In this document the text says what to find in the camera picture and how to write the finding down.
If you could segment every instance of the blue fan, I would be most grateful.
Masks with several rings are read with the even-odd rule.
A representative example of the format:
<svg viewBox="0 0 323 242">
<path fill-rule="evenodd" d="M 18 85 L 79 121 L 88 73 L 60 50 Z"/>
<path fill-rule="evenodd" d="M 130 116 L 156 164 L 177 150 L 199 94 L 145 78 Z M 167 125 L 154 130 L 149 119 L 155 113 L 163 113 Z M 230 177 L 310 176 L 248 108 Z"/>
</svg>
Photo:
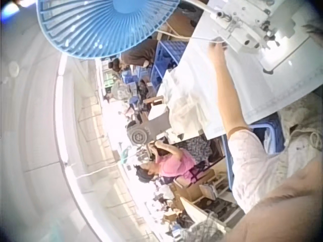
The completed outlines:
<svg viewBox="0 0 323 242">
<path fill-rule="evenodd" d="M 78 58 L 107 57 L 150 36 L 180 0 L 38 0 L 37 15 L 47 39 Z"/>
</svg>

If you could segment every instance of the light pink shirt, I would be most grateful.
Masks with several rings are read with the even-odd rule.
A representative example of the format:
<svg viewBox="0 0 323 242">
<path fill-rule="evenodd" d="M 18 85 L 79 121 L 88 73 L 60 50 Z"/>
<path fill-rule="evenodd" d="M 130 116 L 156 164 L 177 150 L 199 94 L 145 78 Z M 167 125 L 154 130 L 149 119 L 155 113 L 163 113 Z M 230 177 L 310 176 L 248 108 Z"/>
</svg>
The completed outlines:
<svg viewBox="0 0 323 242">
<path fill-rule="evenodd" d="M 166 177 L 174 177 L 182 175 L 185 179 L 191 179 L 192 174 L 189 172 L 191 168 L 196 164 L 195 159 L 191 154 L 182 149 L 183 156 L 179 160 L 175 155 L 168 154 L 160 157 L 156 163 L 160 164 L 159 174 Z"/>
</svg>

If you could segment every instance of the white table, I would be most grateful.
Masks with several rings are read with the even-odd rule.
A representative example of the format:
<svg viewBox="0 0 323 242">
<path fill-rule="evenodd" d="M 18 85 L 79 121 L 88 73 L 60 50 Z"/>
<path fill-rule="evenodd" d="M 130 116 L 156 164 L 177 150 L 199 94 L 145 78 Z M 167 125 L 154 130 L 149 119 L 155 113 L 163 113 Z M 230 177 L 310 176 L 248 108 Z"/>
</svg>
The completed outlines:
<svg viewBox="0 0 323 242">
<path fill-rule="evenodd" d="M 210 0 L 213 7 L 216 0 Z M 214 39 L 214 21 L 203 13 L 193 36 Z M 224 134 L 222 120 L 216 105 L 216 74 L 207 58 L 208 41 L 191 39 L 175 70 L 178 82 L 199 97 L 204 115 L 203 124 L 208 139 Z M 254 55 L 226 51 L 228 68 L 234 80 L 246 121 L 250 124 L 298 100 L 323 84 L 323 49 L 308 39 L 287 60 L 264 74 Z"/>
</svg>

